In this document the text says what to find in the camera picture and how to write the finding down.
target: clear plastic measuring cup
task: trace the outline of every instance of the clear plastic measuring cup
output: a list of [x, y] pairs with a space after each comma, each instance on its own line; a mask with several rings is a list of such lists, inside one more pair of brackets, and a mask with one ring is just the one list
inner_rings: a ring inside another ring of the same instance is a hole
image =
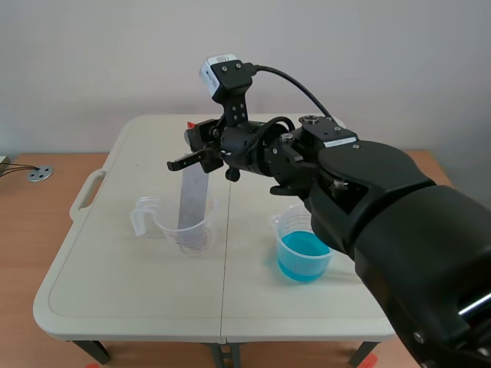
[[313, 281], [322, 276], [332, 251], [315, 236], [311, 215], [303, 205], [288, 207], [272, 218], [276, 230], [278, 265], [289, 278]]
[[[180, 208], [179, 192], [171, 192], [161, 197], [142, 197], [137, 200], [136, 208], [130, 218], [137, 236], [147, 232], [145, 215], [150, 215], [153, 222], [162, 230], [171, 244], [178, 245], [187, 255], [199, 255], [213, 244], [216, 239], [214, 217], [218, 202], [211, 196], [203, 199], [187, 200], [186, 208]], [[188, 209], [203, 208], [203, 213], [186, 213]]]

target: white label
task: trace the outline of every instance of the white label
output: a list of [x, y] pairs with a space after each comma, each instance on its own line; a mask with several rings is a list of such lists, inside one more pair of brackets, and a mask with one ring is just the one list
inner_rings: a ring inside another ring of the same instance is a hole
[[212, 56], [206, 59], [205, 64], [201, 67], [199, 71], [199, 76], [203, 80], [203, 83], [208, 87], [208, 92], [213, 95], [220, 85], [218, 78], [213, 73], [211, 66], [218, 63], [223, 63], [225, 61], [237, 60], [237, 57], [232, 54], [220, 55], [220, 56]]
[[331, 142], [324, 142], [324, 146], [325, 147], [336, 147], [336, 146], [340, 146], [342, 144], [348, 144], [348, 143], [353, 143], [353, 142], [356, 142], [355, 137], [344, 138], [342, 140], [333, 140]]

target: cable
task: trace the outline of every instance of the cable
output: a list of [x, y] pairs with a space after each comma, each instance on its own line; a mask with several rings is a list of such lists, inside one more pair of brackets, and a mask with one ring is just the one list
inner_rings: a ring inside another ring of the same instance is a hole
[[37, 166], [33, 166], [33, 165], [24, 165], [23, 163], [6, 163], [5, 164], [6, 166], [21, 166], [21, 167], [29, 167], [31, 169], [36, 169], [36, 170], [39, 170], [39, 168]]
[[16, 169], [6, 169], [6, 170], [3, 170], [3, 171], [0, 171], [0, 178], [2, 178], [3, 176], [5, 175], [8, 175], [10, 173], [15, 173], [16, 171], [24, 171], [24, 170], [33, 170], [32, 168], [30, 167], [20, 167], [20, 168], [16, 168]]
[[252, 146], [254, 146], [254, 144], [259, 140], [259, 138], [261, 138], [261, 136], [264, 135], [276, 123], [285, 123], [288, 127], [289, 132], [295, 130], [295, 125], [289, 118], [275, 117], [271, 119], [269, 122], [267, 122], [266, 124], [262, 124], [258, 132], [254, 135], [254, 137], [249, 142], [247, 142], [247, 144], [243, 148], [230, 155], [230, 158], [236, 158], [237, 156], [240, 156], [246, 153], [248, 150], [250, 150]]
[[298, 80], [294, 79], [293, 77], [290, 77], [288, 74], [279, 71], [278, 69], [275, 69], [273, 67], [265, 67], [264, 65], [254, 65], [255, 69], [257, 71], [267, 71], [269, 73], [276, 74], [282, 78], [285, 78], [288, 82], [294, 84], [299, 90], [301, 90], [304, 94], [307, 95], [308, 98], [311, 99], [311, 101], [315, 104], [315, 106], [318, 107], [318, 109], [326, 116], [332, 118], [332, 115], [327, 111], [327, 109], [322, 106], [322, 103], [311, 93], [310, 90], [305, 88], [303, 84], [301, 84]]

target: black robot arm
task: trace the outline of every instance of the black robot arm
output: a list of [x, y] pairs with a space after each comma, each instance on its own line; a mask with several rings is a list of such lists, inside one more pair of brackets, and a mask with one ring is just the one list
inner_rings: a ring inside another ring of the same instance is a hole
[[287, 117], [249, 121], [245, 92], [267, 70], [210, 59], [202, 77], [215, 78], [210, 93], [224, 114], [187, 130], [193, 153], [169, 169], [226, 163], [231, 181], [240, 170], [273, 176], [270, 193], [303, 200], [314, 233], [354, 260], [421, 366], [491, 367], [491, 212], [436, 185], [406, 153], [359, 140], [325, 108], [297, 129]]

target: table leg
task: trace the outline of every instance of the table leg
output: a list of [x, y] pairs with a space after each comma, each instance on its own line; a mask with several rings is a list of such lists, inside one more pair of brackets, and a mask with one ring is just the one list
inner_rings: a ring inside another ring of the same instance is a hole
[[233, 368], [241, 368], [242, 364], [240, 362], [240, 343], [229, 343], [229, 345]]
[[207, 347], [212, 352], [213, 362], [215, 363], [215, 368], [225, 368], [224, 356], [222, 353], [222, 346], [219, 343], [205, 343]]
[[85, 353], [93, 357], [99, 364], [109, 363], [110, 357], [104, 346], [99, 341], [72, 341], [75, 345], [80, 347]]
[[354, 353], [353, 357], [350, 359], [350, 366], [359, 366], [378, 344], [379, 343], [368, 343], [366, 341], [362, 343], [360, 347], [358, 347], [358, 350], [356, 350], [356, 353]]

